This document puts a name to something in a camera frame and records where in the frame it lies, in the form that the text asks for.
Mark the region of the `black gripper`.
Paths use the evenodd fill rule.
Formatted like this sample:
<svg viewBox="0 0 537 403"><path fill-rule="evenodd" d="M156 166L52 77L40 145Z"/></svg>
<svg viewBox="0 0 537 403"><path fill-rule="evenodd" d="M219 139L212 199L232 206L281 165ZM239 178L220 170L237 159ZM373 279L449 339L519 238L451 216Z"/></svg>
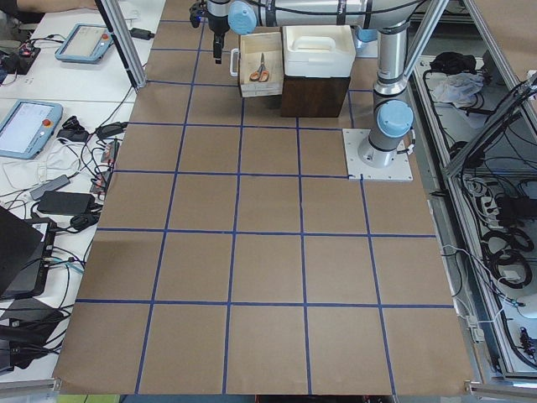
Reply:
<svg viewBox="0 0 537 403"><path fill-rule="evenodd" d="M227 12L208 12L209 28L214 33L212 41L212 54L216 64L222 63L222 51L224 48L225 33L229 30Z"/></svg>

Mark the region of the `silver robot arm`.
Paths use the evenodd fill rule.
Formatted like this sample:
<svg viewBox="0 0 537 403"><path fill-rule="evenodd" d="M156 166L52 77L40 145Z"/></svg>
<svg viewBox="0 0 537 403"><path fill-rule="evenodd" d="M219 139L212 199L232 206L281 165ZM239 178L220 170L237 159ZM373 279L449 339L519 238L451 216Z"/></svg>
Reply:
<svg viewBox="0 0 537 403"><path fill-rule="evenodd" d="M190 23L198 27L207 18L216 63L222 59L228 31L251 34L260 26L347 26L357 51L376 43L375 125L357 152L364 164L382 169L393 163L414 119L403 100L404 68L409 20L419 5L418 1L198 1L190 7Z"/></svg>

